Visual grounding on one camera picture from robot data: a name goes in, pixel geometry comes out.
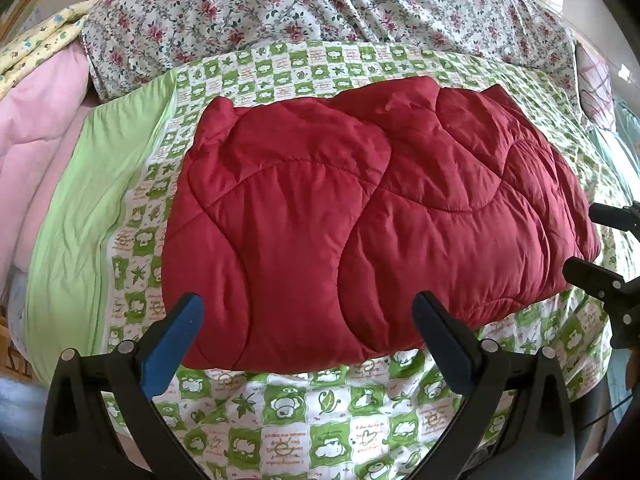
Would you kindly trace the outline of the pink blanket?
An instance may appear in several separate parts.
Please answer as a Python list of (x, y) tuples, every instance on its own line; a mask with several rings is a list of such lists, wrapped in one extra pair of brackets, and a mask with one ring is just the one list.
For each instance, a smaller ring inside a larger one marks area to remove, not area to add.
[(77, 41), (1, 99), (1, 288), (28, 270), (58, 180), (90, 110), (89, 66)]

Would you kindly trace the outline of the yellow patterned cloth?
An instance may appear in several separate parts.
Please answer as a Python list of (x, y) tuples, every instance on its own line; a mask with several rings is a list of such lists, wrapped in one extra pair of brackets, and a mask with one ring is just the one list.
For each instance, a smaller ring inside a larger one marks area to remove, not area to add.
[(27, 75), (75, 41), (98, 0), (66, 6), (1, 48), (0, 96), (4, 98)]

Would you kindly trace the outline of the red quilted puffer jacket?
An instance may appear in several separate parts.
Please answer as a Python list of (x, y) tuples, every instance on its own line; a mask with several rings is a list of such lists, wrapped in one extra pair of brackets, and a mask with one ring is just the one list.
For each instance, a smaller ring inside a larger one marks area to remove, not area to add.
[(427, 76), (238, 107), (184, 155), (162, 251), (201, 297), (194, 370), (293, 374), (419, 348), (414, 296), (479, 328), (565, 288), (600, 238), (560, 152), (500, 86)]

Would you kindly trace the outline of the floral rose bedsheet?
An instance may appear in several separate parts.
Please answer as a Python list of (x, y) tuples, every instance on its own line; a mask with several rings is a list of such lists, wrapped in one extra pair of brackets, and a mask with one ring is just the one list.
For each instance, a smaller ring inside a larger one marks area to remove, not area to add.
[(542, 70), (578, 96), (572, 35), (534, 0), (100, 0), (81, 31), (104, 101), (199, 58), (305, 40), (484, 56)]

